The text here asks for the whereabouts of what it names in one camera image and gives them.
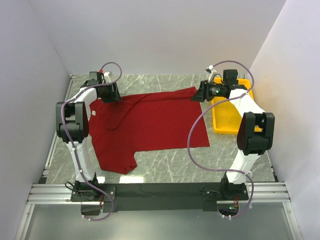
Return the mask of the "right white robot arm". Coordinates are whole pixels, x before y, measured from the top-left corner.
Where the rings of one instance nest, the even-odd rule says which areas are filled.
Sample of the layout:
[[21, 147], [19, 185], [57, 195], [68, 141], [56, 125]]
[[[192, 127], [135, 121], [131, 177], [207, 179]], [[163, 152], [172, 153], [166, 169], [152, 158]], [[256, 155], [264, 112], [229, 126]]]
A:
[[191, 98], [192, 101], [203, 103], [222, 97], [220, 103], [230, 102], [241, 117], [235, 159], [231, 168], [224, 171], [219, 190], [209, 192], [223, 200], [233, 200], [246, 193], [245, 182], [252, 166], [272, 147], [275, 116], [256, 104], [249, 94], [250, 89], [239, 82], [236, 69], [224, 70], [219, 83], [214, 81], [218, 73], [213, 66], [209, 66], [206, 71], [209, 78], [201, 81], [198, 91]]

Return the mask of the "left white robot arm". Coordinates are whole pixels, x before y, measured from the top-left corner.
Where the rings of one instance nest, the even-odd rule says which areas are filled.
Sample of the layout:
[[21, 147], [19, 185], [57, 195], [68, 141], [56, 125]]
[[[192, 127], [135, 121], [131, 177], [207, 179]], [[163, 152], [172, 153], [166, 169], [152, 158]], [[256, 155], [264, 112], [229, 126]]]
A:
[[92, 71], [89, 79], [70, 99], [58, 102], [56, 110], [56, 134], [66, 144], [75, 168], [75, 183], [71, 184], [72, 193], [83, 201], [113, 201], [113, 193], [107, 193], [99, 185], [87, 146], [89, 118], [87, 107], [96, 100], [104, 103], [120, 101], [117, 80], [112, 73], [103, 70]]

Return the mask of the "red t shirt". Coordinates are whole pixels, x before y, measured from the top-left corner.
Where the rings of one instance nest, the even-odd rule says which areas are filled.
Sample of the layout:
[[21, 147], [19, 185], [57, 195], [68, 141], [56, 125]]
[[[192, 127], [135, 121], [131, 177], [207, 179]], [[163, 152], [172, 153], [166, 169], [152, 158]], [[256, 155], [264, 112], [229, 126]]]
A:
[[103, 171], [128, 174], [137, 167], [136, 152], [209, 147], [195, 87], [127, 95], [122, 101], [90, 104], [89, 134]]

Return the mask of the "yellow plastic tray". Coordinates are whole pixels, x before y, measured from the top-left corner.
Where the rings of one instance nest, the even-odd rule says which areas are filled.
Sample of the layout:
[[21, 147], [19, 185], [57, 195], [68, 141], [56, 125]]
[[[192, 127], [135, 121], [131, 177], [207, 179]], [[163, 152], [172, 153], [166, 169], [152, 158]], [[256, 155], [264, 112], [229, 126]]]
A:
[[213, 83], [224, 84], [229, 88], [229, 97], [215, 97], [211, 100], [212, 124], [216, 134], [238, 133], [244, 113], [264, 112], [254, 101], [251, 83], [248, 79], [223, 80], [219, 77]]

